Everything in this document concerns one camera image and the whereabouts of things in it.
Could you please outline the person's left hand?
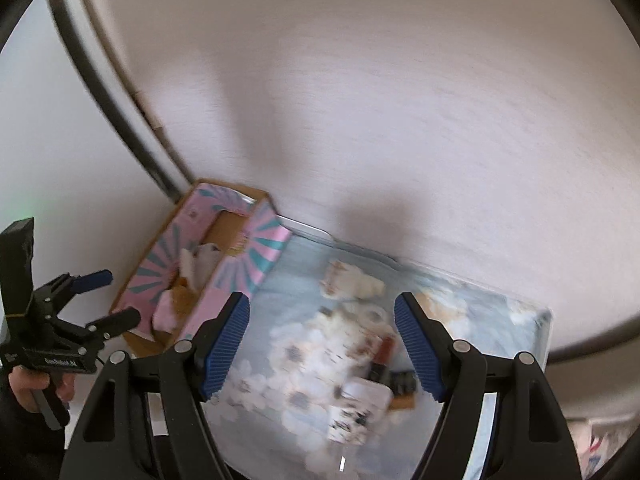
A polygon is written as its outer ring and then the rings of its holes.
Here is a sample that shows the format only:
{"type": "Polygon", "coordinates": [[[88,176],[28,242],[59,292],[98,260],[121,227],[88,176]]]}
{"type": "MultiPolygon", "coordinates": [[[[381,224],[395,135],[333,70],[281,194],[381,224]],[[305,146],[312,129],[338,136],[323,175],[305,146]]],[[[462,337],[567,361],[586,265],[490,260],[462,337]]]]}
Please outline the person's left hand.
{"type": "MultiPolygon", "coordinates": [[[[74,374],[63,374],[56,382],[56,395],[63,403],[70,403],[75,395],[74,374]]],[[[50,384],[50,376],[46,373],[34,372],[22,366],[14,367],[9,374],[9,384],[18,404],[29,413],[37,413],[34,392],[47,389],[50,384]]]]}

